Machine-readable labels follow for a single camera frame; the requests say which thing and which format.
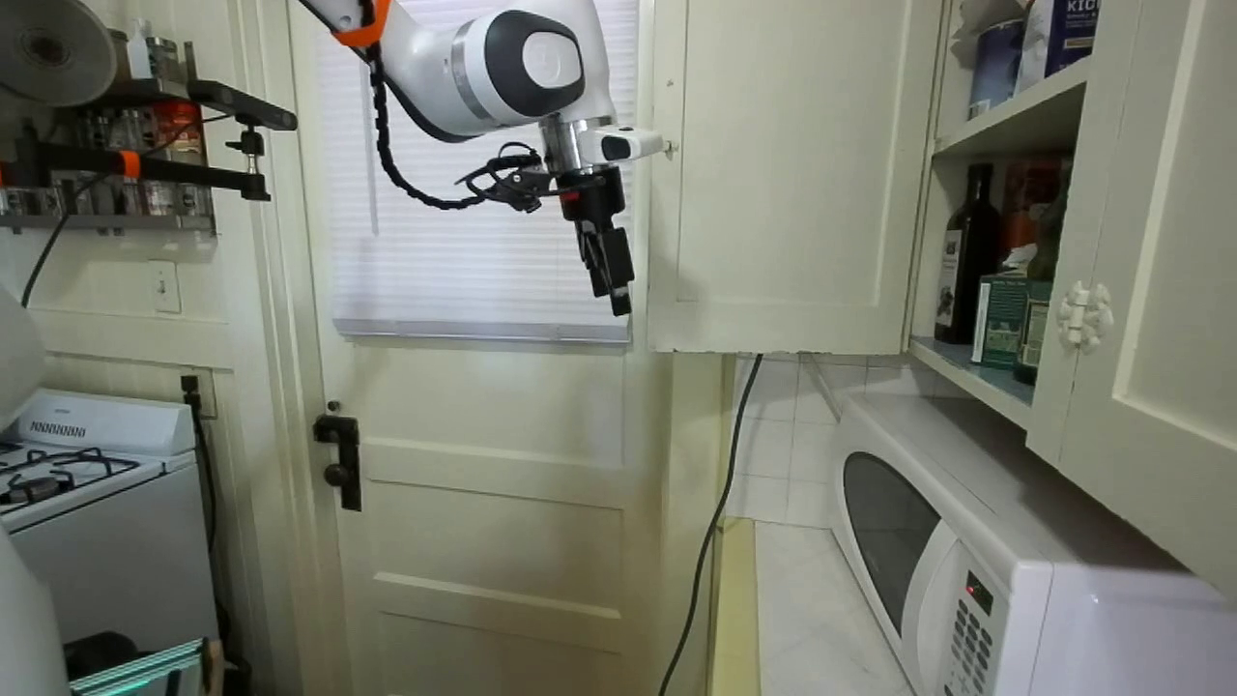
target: stove burner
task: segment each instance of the stove burner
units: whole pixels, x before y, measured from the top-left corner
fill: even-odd
[[[51,477],[36,477],[36,481],[25,481],[25,477],[11,477],[9,481],[9,504],[39,504],[39,500],[54,500],[62,491],[72,491],[72,477],[69,470],[51,470]]]
[[[134,460],[105,457],[102,447],[79,447],[79,452],[44,452],[29,447],[29,460],[0,460],[0,506],[31,506],[102,481],[114,481],[119,470],[141,469]]]

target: wall outlet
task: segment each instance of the wall outlet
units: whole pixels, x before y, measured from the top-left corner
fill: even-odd
[[[182,312],[177,263],[156,263],[156,312]]]

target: white tile countertop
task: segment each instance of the white tile countertop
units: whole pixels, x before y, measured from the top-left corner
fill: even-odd
[[[913,696],[830,531],[759,523],[762,696]]]

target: gas stove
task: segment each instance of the gas stove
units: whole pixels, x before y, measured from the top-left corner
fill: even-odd
[[[188,404],[31,395],[0,438],[0,527],[51,586],[62,640],[156,652],[218,635]]]
[[[0,519],[4,531],[25,531],[44,519],[88,506],[97,500],[168,477],[168,460],[119,457],[105,447],[11,447],[0,452]]]
[[[0,523],[29,531],[168,477],[194,452],[182,404],[39,389],[0,447]]]

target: black door latch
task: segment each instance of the black door latch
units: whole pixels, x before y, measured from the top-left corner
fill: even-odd
[[[360,426],[357,426],[357,416],[321,412],[313,423],[313,442],[342,447],[342,464],[329,464],[321,470],[321,481],[342,487],[346,511],[360,511]]]

